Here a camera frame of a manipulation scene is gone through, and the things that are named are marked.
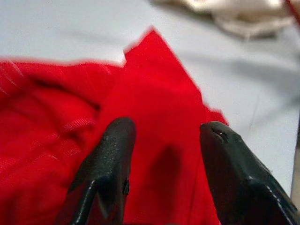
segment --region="red cloth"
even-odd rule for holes
[[[137,130],[125,222],[219,225],[199,126],[224,119],[153,30],[124,67],[0,63],[0,224],[52,224],[80,163],[120,116]]]

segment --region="gray surface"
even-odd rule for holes
[[[0,0],[0,55],[122,61],[122,49],[150,25],[178,55],[204,101],[223,111],[290,193],[300,110],[295,28],[247,43],[146,0]]]

